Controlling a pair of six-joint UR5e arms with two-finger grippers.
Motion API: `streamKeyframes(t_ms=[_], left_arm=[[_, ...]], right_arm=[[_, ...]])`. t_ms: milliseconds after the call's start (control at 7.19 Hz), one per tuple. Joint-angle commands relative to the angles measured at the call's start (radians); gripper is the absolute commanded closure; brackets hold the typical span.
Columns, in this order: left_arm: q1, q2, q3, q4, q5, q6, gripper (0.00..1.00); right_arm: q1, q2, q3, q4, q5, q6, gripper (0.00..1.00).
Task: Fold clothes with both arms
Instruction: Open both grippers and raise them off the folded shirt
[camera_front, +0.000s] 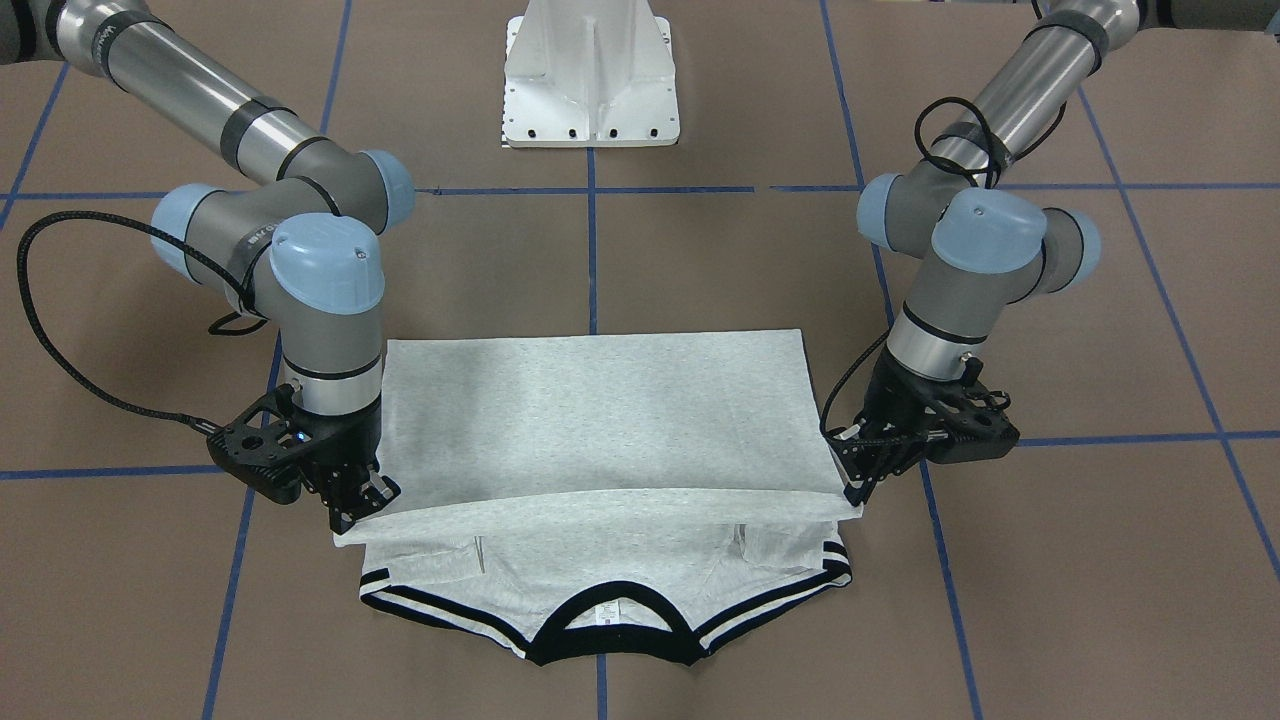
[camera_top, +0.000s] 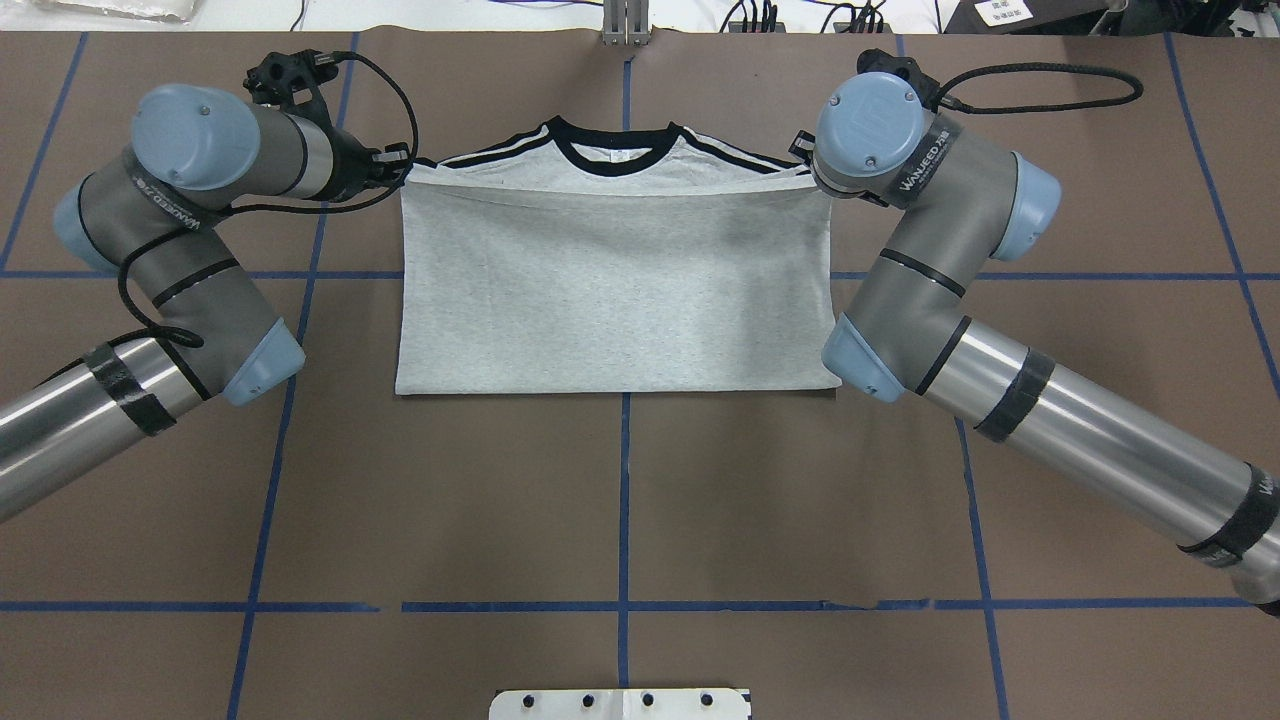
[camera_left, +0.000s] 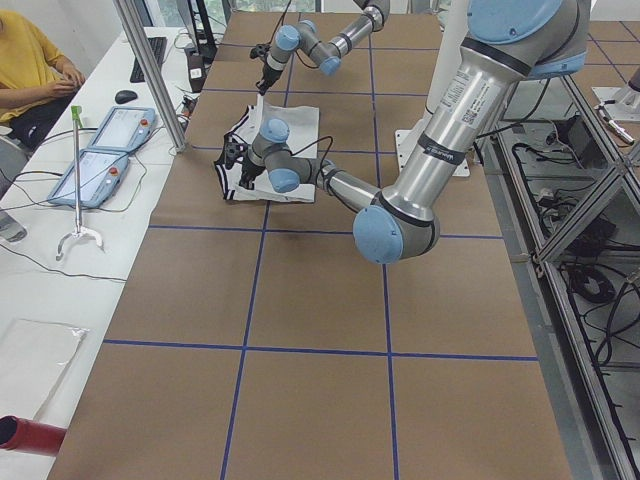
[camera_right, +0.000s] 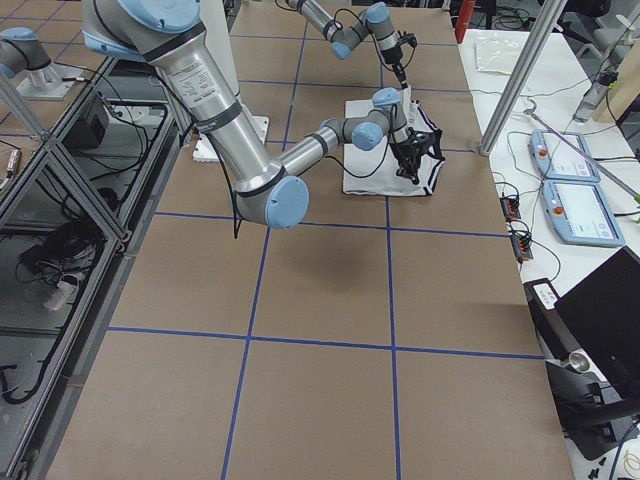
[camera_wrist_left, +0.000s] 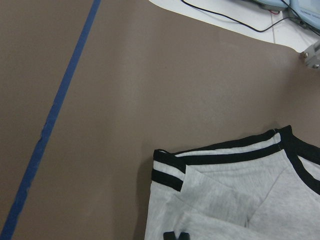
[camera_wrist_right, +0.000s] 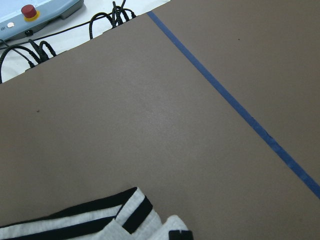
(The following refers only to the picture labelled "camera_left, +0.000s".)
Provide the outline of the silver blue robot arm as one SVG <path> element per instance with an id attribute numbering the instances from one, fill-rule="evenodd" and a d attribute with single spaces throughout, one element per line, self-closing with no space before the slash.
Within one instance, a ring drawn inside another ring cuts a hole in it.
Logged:
<path id="1" fill-rule="evenodd" d="M 355 213 L 361 255 L 378 264 L 416 257 L 439 237 L 433 206 L 507 90 L 524 80 L 580 70 L 586 58 L 587 1 L 472 1 L 459 50 L 461 62 L 396 181 L 376 188 L 331 161 L 295 156 L 288 125 L 262 122 L 242 157 L 240 182 L 266 175 L 279 193 L 314 185 Z"/>
<path id="2" fill-rule="evenodd" d="M 333 75 L 342 59 L 372 33 L 384 28 L 390 14 L 390 2 L 356 1 L 361 14 L 330 41 L 323 41 L 311 20 L 301 20 L 295 25 L 283 24 L 275 30 L 267 44 L 257 44 L 250 52 L 252 59 L 263 62 L 262 78 L 256 83 L 258 93 L 264 96 L 279 80 L 290 58 L 304 53 L 326 76 Z"/>

